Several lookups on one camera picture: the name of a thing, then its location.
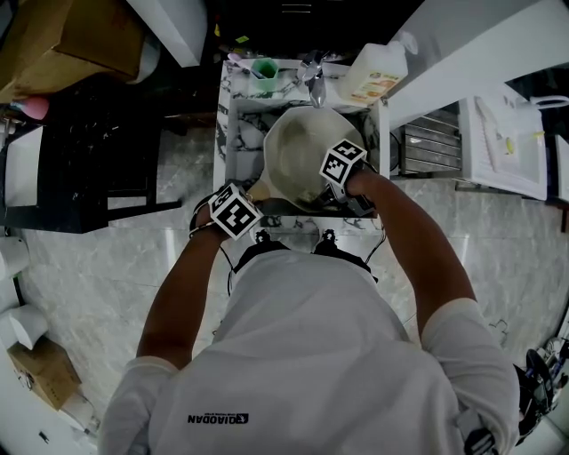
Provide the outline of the white cylindrical device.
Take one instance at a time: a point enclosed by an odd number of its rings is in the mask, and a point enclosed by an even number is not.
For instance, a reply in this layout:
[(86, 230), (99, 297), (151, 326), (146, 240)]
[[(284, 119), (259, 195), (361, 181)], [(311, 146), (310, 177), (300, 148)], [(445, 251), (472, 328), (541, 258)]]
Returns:
[(0, 281), (13, 278), (29, 263), (28, 247), (23, 239), (14, 236), (0, 237)]
[(21, 344), (32, 350), (47, 332), (44, 314), (32, 305), (13, 307), (0, 314), (0, 345), (5, 349)]

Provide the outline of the person's left hand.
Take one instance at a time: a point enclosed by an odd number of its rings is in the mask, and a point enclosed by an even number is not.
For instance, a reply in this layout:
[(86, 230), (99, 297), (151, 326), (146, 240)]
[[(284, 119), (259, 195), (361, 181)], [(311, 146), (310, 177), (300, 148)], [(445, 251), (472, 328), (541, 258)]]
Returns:
[(196, 205), (189, 223), (189, 237), (214, 225), (209, 205), (211, 199), (212, 196), (207, 196)]

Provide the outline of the pink plastic object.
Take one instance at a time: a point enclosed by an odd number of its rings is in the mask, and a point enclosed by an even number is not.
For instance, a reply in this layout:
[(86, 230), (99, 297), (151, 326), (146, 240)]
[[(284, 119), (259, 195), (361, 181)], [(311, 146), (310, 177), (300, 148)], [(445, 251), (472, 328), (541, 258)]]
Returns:
[(46, 98), (29, 97), (12, 101), (10, 107), (19, 110), (32, 119), (43, 120), (48, 113), (50, 103)]

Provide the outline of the black table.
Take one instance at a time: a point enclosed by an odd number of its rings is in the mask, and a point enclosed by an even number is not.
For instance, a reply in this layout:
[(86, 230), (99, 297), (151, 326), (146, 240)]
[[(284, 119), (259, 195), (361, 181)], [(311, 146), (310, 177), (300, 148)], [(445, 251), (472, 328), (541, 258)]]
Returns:
[[(0, 150), (0, 226), (83, 234), (181, 207), (156, 199), (162, 126), (131, 85), (83, 80), (55, 93), (45, 120), (17, 128)], [(35, 133), (36, 202), (9, 206), (9, 148)]]

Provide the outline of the chrome faucet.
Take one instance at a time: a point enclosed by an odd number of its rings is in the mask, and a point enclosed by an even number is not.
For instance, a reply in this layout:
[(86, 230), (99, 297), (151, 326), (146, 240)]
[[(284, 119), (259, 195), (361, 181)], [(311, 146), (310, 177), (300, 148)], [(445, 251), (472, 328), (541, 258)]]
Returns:
[(325, 105), (326, 89), (323, 61), (326, 53), (319, 50), (309, 52), (301, 61), (297, 78), (306, 85), (314, 108)]

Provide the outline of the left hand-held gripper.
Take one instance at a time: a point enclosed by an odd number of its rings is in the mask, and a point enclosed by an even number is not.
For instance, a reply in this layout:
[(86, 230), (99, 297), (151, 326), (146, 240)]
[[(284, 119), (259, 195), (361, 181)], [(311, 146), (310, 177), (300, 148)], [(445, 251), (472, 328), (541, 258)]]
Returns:
[(233, 183), (212, 195), (208, 204), (214, 223), (234, 240), (241, 238), (262, 218), (245, 192)]

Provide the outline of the mint green cup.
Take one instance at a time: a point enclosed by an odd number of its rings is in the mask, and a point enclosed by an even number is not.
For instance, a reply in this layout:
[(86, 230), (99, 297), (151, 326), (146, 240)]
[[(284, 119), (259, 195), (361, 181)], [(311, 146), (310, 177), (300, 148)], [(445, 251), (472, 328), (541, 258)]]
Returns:
[(252, 64), (252, 85), (263, 92), (276, 89), (279, 66), (271, 58), (257, 59)]

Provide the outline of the black round bin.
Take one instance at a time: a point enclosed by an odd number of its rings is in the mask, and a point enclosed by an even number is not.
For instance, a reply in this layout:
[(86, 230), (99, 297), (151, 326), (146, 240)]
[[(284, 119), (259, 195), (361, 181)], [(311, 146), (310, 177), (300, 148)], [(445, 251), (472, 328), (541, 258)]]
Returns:
[(396, 129), (389, 133), (389, 172), (397, 174), (400, 171), (400, 153), (403, 142), (403, 133), (400, 129)]

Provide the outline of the cream detergent pump bottle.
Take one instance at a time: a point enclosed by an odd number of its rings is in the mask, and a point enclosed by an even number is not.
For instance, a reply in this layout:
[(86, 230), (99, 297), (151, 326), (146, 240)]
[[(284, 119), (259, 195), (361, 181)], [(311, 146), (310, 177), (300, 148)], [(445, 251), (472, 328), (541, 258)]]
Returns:
[(350, 102), (372, 105), (408, 75), (406, 54), (419, 47), (413, 34), (400, 31), (387, 44), (366, 44), (342, 78), (339, 95)]

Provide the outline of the cluttered equipment stand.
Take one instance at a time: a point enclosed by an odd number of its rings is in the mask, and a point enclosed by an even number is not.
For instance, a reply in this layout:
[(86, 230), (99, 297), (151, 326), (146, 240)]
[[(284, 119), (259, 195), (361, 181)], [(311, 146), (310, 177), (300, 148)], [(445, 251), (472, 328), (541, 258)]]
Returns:
[(557, 407), (569, 384), (569, 374), (562, 372), (567, 361), (569, 339), (552, 338), (545, 347), (527, 350), (524, 369), (515, 366), (520, 386), (517, 446)]

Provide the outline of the person's right forearm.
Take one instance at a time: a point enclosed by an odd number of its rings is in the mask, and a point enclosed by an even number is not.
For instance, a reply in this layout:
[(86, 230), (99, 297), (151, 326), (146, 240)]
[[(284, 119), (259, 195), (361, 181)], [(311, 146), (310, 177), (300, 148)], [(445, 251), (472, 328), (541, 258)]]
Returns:
[(403, 190), (370, 171), (350, 177), (347, 190), (374, 205), (391, 249), (413, 287), (419, 332), (443, 305), (476, 298), (444, 232)]

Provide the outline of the white dish rack tray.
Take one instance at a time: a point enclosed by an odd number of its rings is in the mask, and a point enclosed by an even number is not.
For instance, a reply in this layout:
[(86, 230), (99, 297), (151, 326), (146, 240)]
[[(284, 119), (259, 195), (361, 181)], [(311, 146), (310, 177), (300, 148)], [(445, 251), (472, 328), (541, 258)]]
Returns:
[[(490, 162), (475, 97), (481, 97), (496, 119), (498, 171)], [(541, 110), (506, 84), (482, 95), (418, 117), (402, 128), (400, 178), (462, 181), (535, 200), (545, 200), (547, 165)], [(515, 154), (509, 156), (510, 137)]]

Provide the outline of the white panel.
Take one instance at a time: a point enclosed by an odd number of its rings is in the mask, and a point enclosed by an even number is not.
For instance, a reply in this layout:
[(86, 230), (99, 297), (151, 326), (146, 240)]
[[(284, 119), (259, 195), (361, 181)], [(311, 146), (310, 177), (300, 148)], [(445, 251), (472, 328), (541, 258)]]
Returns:
[(4, 180), (6, 207), (35, 206), (38, 169), (44, 127), (39, 127), (13, 141), (7, 148)]

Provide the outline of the person's left forearm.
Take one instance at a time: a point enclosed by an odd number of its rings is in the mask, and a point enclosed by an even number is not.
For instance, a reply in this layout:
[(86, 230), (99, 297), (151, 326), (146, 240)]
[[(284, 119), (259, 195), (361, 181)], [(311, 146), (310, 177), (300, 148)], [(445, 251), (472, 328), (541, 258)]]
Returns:
[(178, 369), (192, 359), (203, 321), (212, 265), (223, 237), (212, 227), (195, 233), (160, 286), (140, 337), (137, 356)]

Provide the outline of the cream frying pan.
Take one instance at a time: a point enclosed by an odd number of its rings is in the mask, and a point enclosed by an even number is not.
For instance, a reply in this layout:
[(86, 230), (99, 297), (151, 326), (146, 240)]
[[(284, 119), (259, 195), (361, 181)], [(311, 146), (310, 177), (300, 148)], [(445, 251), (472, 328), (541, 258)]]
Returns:
[(344, 139), (365, 148), (360, 132), (337, 111), (289, 108), (264, 138), (263, 170), (246, 193), (255, 203), (282, 199), (303, 212), (317, 213), (313, 204), (301, 204), (297, 196), (303, 191), (315, 195), (322, 191), (325, 179), (319, 170), (326, 152)]

